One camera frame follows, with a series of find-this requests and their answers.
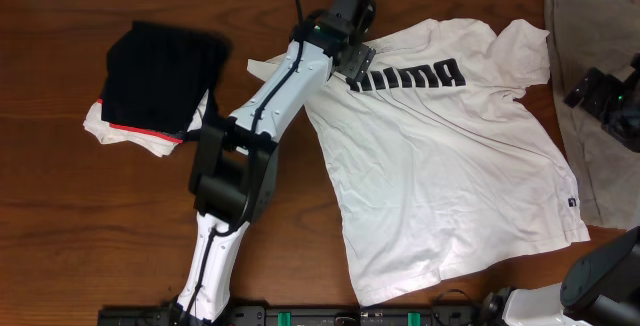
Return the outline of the white printed t-shirt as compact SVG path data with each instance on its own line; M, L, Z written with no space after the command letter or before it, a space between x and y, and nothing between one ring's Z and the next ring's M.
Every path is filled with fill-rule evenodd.
M549 80L545 30L428 19L371 47L361 81L305 104L361 305L589 240L576 177L521 102Z

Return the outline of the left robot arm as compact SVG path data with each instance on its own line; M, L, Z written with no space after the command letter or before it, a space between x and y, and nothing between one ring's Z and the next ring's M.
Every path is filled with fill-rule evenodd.
M375 54L363 43L375 14L373 0L334 0L301 19L284 58L257 93L228 117L203 123L189 180L198 237L171 324L212 325L222 315L244 233L275 189L281 137L333 73L362 80Z

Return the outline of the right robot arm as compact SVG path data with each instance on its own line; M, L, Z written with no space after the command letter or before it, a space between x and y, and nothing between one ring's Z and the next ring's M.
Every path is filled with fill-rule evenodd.
M494 325L639 322L639 59L572 74L557 96L564 147L583 220L622 235L576 261L560 283L492 294Z

